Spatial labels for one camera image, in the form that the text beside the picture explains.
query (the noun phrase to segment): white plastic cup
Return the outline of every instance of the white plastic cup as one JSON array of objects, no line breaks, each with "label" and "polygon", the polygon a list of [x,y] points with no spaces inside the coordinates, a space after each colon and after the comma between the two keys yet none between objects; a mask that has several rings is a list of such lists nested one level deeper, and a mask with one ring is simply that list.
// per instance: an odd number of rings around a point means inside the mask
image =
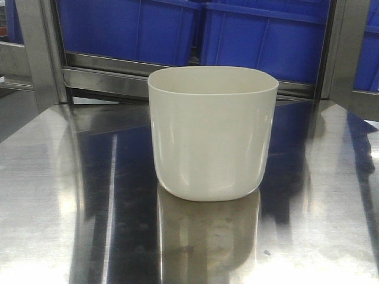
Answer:
[{"label": "white plastic cup", "polygon": [[159,183],[192,201],[226,201],[263,177],[278,81],[254,69],[174,67],[148,79]]}]

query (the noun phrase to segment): cup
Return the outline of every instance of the cup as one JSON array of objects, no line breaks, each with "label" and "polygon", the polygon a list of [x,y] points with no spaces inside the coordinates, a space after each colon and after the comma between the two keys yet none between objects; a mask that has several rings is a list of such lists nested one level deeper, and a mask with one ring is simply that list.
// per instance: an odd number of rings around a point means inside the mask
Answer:
[{"label": "cup", "polygon": [[148,80],[159,183],[191,201],[256,189],[267,160],[278,81],[254,69],[173,67]]}]

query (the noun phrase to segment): blue bin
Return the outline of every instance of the blue bin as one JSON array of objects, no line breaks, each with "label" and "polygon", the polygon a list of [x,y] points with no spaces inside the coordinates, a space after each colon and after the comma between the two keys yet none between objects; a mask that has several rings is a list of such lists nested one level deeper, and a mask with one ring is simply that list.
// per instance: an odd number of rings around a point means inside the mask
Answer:
[{"label": "blue bin", "polygon": [[65,48],[187,65],[201,4],[184,0],[58,0]]},{"label": "blue bin", "polygon": [[379,92],[379,27],[366,28],[354,89]]},{"label": "blue bin", "polygon": [[315,83],[325,21],[226,4],[206,4],[203,65],[243,66],[277,79]]},{"label": "blue bin", "polygon": [[5,12],[7,13],[7,32],[9,42],[24,44],[14,0],[5,0]]},{"label": "blue bin", "polygon": [[222,4],[326,18],[330,0],[215,0]]}]

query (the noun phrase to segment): cup rim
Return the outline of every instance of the cup rim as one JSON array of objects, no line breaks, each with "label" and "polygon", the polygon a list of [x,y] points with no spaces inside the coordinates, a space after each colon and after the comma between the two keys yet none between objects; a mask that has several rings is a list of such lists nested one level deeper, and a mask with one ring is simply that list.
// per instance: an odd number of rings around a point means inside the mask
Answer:
[{"label": "cup rim", "polygon": [[[232,92],[232,93],[189,93],[189,92],[172,92],[172,91],[167,91],[162,88],[158,88],[153,85],[152,78],[154,76],[157,76],[160,73],[165,73],[165,72],[171,72],[173,69],[239,69],[239,70],[248,70],[249,72],[252,73],[259,73],[261,75],[264,75],[268,77],[270,80],[273,82],[273,87],[267,88],[264,90],[260,91],[250,91],[250,92]],[[157,71],[152,72],[148,79],[147,79],[147,85],[149,88],[152,88],[156,91],[161,91],[165,93],[170,93],[170,94],[177,94],[177,95],[188,95],[188,96],[230,96],[230,95],[253,95],[255,93],[262,93],[262,92],[269,92],[272,90],[275,90],[279,87],[279,81],[276,80],[273,76],[270,74],[267,74],[266,72],[260,71],[258,69],[253,69],[253,68],[247,68],[247,67],[239,67],[239,66],[221,66],[221,65],[199,65],[199,66],[181,66],[181,67],[167,67],[164,69],[159,69]]]}]

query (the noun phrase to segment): metal table surface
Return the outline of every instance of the metal table surface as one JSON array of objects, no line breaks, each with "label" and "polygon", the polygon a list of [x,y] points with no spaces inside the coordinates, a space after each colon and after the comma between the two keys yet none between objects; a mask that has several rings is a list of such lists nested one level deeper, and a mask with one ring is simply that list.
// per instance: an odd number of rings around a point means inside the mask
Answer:
[{"label": "metal table surface", "polygon": [[147,105],[56,105],[0,144],[0,283],[378,283],[379,123],[281,103],[228,202],[156,180]]}]

